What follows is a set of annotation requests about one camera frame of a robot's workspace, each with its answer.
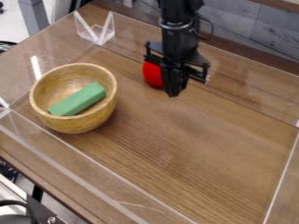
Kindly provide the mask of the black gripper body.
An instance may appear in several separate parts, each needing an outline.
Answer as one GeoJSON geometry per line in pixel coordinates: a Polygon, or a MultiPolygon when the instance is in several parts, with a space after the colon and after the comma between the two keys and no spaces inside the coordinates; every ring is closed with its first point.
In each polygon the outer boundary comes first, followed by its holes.
{"type": "Polygon", "coordinates": [[[190,79],[206,83],[211,63],[198,52],[199,34],[193,25],[162,25],[162,41],[149,41],[145,44],[145,62],[150,61],[163,67],[186,70],[190,79]]]}

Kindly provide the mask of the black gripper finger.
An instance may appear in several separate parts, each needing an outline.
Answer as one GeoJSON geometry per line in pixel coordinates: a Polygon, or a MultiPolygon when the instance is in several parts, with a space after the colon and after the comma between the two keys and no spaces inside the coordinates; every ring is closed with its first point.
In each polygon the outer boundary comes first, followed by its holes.
{"type": "Polygon", "coordinates": [[[163,87],[170,97],[178,95],[178,70],[177,68],[163,67],[163,87]]]}
{"type": "Polygon", "coordinates": [[[181,92],[187,88],[187,84],[189,84],[189,73],[186,70],[182,69],[177,69],[175,70],[175,81],[177,81],[177,88],[175,88],[175,94],[179,95],[181,92]]]}

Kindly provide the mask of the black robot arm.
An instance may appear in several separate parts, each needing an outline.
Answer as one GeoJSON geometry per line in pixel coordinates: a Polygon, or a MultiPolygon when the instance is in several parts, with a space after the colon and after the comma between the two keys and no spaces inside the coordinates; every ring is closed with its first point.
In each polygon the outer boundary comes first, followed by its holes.
{"type": "Polygon", "coordinates": [[[143,76],[155,88],[175,97],[187,88],[189,79],[206,83],[211,63],[199,52],[199,9],[203,0],[158,0],[162,16],[162,41],[145,44],[143,76]]]}

